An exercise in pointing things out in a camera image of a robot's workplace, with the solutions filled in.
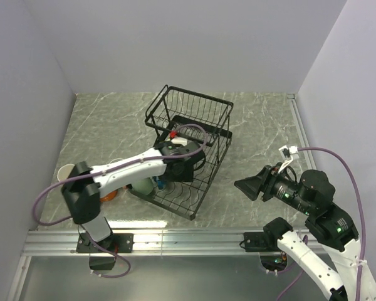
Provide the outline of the mint green cup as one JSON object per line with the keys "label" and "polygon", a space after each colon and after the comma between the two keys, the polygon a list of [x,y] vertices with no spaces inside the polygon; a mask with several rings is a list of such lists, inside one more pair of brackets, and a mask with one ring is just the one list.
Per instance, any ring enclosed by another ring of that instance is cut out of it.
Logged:
{"label": "mint green cup", "polygon": [[145,178],[131,183],[132,190],[136,193],[149,195],[154,190],[154,184],[151,178]]}

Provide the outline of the orange mug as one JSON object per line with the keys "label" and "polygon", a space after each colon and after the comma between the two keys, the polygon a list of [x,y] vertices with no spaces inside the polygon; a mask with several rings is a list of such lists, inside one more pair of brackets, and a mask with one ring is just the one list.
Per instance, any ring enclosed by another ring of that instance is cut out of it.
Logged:
{"label": "orange mug", "polygon": [[114,191],[110,192],[109,194],[107,194],[106,196],[100,198],[100,201],[102,203],[111,201],[117,196],[117,194],[118,194],[118,191],[114,190]]}

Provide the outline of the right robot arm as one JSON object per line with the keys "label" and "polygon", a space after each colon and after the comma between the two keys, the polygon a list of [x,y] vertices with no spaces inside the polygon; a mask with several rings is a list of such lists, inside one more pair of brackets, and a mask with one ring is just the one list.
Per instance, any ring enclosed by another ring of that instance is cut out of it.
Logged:
{"label": "right robot arm", "polygon": [[310,169],[300,179],[278,166],[264,166],[234,185],[250,200],[276,198],[306,215],[305,226],[334,263],[329,267],[282,217],[263,232],[246,232],[246,252],[282,251],[316,283],[327,300],[376,300],[376,281],[361,260],[361,241],[350,215],[333,202],[335,187],[323,171]]}

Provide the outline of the blue faceted mug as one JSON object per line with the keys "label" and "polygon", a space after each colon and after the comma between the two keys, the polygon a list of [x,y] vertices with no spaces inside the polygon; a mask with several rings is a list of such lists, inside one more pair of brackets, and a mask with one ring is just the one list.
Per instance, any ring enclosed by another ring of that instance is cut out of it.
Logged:
{"label": "blue faceted mug", "polygon": [[161,180],[160,177],[153,177],[152,178],[153,181],[154,181],[154,186],[159,190],[159,191],[162,191],[166,188],[166,182]]}

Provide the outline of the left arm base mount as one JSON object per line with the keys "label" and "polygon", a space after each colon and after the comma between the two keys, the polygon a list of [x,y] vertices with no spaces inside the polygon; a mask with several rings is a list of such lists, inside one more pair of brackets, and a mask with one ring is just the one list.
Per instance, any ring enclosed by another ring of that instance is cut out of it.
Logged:
{"label": "left arm base mount", "polygon": [[131,253],[133,248],[132,233],[112,233],[109,237],[93,243],[88,233],[80,233],[76,245],[77,253]]}

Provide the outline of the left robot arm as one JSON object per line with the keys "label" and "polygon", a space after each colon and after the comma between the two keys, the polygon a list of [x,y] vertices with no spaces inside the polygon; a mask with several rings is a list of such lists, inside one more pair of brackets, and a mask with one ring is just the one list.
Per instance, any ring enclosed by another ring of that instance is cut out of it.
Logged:
{"label": "left robot arm", "polygon": [[111,227],[101,213],[100,199],[123,186],[158,177],[166,182],[191,182],[195,165],[206,155],[196,141],[161,142],[147,151],[107,165],[74,166],[61,193],[73,222],[87,230],[91,244],[100,252],[113,246]]}

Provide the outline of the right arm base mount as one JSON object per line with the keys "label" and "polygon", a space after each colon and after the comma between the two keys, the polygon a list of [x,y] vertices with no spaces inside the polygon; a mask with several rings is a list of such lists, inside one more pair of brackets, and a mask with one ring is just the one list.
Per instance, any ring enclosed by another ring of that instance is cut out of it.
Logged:
{"label": "right arm base mount", "polygon": [[246,252],[277,252],[278,240],[283,238],[286,232],[292,231],[293,227],[282,217],[275,218],[263,227],[262,232],[245,232],[244,250]]}

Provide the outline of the black wire dish rack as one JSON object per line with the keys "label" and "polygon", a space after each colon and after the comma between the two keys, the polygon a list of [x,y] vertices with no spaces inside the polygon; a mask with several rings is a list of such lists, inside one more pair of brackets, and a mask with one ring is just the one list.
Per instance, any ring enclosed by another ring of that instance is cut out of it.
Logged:
{"label": "black wire dish rack", "polygon": [[193,220],[231,145],[230,115],[234,104],[203,93],[165,85],[145,112],[155,130],[154,146],[175,154],[200,152],[178,160],[163,176],[128,190],[136,197]]}

